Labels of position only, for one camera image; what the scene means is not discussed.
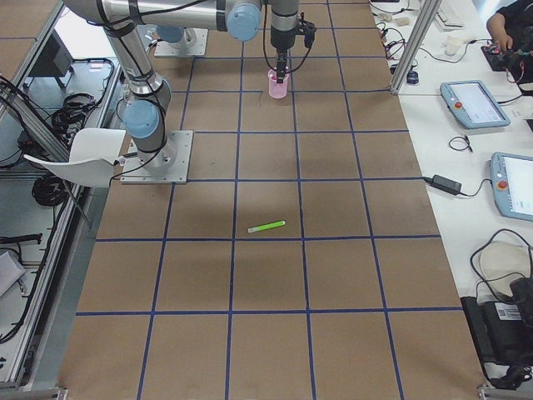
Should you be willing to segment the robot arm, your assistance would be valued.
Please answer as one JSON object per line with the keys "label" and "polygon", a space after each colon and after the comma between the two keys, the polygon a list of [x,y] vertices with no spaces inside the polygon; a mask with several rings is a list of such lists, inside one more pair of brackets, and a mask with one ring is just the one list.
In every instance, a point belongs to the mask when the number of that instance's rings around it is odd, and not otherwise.
{"label": "robot arm", "polygon": [[276,50],[276,81],[291,73],[288,53],[301,36],[311,49],[316,27],[304,18],[297,1],[67,1],[80,18],[103,28],[129,82],[132,100],[123,124],[137,146],[139,163],[149,171],[166,171],[176,160],[165,128],[171,89],[152,63],[137,31],[139,25],[202,28],[227,32],[247,42],[260,23],[270,23]]}
{"label": "robot arm", "polygon": [[188,27],[158,25],[156,27],[156,33],[162,41],[172,45],[185,43],[186,45],[191,46],[197,41],[197,35],[194,30]]}

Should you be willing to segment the person hand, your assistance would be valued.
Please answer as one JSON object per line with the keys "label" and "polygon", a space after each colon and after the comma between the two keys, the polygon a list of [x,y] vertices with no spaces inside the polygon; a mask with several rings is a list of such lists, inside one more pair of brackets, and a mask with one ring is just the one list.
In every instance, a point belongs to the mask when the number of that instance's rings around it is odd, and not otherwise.
{"label": "person hand", "polygon": [[493,40],[497,44],[497,46],[501,49],[502,52],[507,52],[511,50],[513,47],[513,38],[509,36],[506,32],[497,33],[493,37]]}

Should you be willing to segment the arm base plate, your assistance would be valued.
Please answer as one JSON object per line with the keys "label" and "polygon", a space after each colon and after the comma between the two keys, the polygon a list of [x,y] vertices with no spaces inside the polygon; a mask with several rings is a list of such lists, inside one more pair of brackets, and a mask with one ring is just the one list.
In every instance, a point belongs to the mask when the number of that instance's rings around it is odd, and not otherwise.
{"label": "arm base plate", "polygon": [[190,165],[193,131],[170,131],[167,143],[156,157],[145,165],[152,155],[138,152],[131,139],[128,157],[123,167],[124,174],[119,178],[123,184],[186,184]]}
{"label": "arm base plate", "polygon": [[204,56],[207,49],[207,37],[208,30],[193,28],[197,35],[197,41],[195,44],[188,46],[184,42],[180,42],[178,45],[172,45],[168,42],[164,42],[159,38],[156,45],[155,57],[156,58],[191,58]]}

